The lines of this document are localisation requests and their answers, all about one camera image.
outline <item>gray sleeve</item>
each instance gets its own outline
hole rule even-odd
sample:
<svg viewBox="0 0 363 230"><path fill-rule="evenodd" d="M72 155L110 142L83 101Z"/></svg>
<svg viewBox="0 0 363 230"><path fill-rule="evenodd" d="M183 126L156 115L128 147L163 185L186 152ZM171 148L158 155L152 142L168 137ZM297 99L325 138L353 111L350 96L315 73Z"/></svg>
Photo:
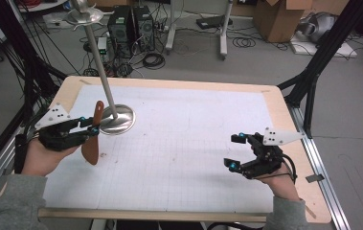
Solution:
<svg viewBox="0 0 363 230"><path fill-rule="evenodd" d="M307 230L306 202L274 196L273 213L268 214L264 230Z"/></svg>
<svg viewBox="0 0 363 230"><path fill-rule="evenodd" d="M38 208L46 203L43 199L46 181L43 176L8 176L5 192L0 196L0 229L47 229L37 216Z"/></svg>

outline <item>wooden spatula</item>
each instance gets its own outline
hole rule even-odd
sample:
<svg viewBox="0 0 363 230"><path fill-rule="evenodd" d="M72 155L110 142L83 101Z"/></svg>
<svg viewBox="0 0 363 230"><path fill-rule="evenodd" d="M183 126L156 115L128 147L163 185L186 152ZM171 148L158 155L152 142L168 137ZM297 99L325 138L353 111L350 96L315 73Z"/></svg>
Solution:
<svg viewBox="0 0 363 230"><path fill-rule="evenodd" d="M102 119L103 102L98 101L95 106L94 120L92 125L99 125ZM98 136L90 137L81 147L83 158L91 165L96 165L100 157L100 147L98 143Z"/></svg>

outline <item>aluminum frame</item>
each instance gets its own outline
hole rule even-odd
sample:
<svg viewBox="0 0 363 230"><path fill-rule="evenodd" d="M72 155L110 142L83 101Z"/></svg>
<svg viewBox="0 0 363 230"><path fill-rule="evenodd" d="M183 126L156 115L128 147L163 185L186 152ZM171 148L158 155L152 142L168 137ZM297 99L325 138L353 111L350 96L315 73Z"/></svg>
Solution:
<svg viewBox="0 0 363 230"><path fill-rule="evenodd" d="M288 105L288 110L298 131L305 132L303 128L304 115L301 111L301 108ZM319 187L321 188L322 194L324 195L325 201L327 202L336 229L350 230L351 227L349 226L342 206L339 203L339 199L337 198L333 186L329 180L328 172L325 169L318 149L316 149L315 142L312 139L305 137L302 139L302 143L304 145L304 149L306 150L309 163L315 174L321 174L325 178L321 181L318 181L318 183Z"/></svg>

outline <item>round metal base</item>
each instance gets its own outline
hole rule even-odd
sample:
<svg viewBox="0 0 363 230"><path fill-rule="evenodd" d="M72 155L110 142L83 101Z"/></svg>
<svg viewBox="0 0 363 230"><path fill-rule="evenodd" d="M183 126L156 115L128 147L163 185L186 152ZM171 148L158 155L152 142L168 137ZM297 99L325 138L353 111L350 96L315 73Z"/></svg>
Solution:
<svg viewBox="0 0 363 230"><path fill-rule="evenodd" d="M136 121L136 114L134 111L124 105L116 104L116 112L118 113L118 118L113 119L110 107L103 110L100 131L107 135L119 135L128 131L133 127Z"/></svg>

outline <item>grid paper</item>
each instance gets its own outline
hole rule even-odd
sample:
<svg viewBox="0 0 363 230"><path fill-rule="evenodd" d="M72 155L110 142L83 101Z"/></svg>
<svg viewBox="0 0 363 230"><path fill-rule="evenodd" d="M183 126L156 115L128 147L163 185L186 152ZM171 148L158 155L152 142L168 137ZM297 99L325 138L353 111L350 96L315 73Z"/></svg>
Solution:
<svg viewBox="0 0 363 230"><path fill-rule="evenodd" d="M239 132L272 127L261 93L112 87L116 104L136 113L128 132L101 134L100 159L91 166L80 150L48 177L47 207L138 211L267 213L272 193L223 166L255 155L230 142ZM84 85L70 111L93 115L102 86Z"/></svg>

